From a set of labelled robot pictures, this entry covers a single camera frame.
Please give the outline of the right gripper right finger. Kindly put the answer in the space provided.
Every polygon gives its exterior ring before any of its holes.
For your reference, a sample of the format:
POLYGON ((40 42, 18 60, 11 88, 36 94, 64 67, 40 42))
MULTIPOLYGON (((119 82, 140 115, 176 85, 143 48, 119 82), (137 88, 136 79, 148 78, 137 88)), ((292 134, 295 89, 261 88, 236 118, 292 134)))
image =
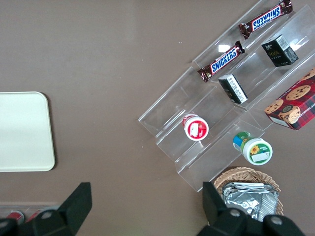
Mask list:
POLYGON ((267 215, 262 222, 239 209, 228 208, 211 182, 204 182, 202 203, 209 225, 199 236, 303 236, 288 217, 267 215))

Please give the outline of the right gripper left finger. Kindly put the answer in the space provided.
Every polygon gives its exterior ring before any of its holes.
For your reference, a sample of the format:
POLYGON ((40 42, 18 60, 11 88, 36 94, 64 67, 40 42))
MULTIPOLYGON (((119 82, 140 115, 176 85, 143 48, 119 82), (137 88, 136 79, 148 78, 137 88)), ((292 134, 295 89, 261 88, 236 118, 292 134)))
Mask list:
POLYGON ((46 209, 32 220, 18 225, 10 218, 0 220, 2 236, 74 236, 92 209, 90 182, 82 182, 57 208, 46 209))

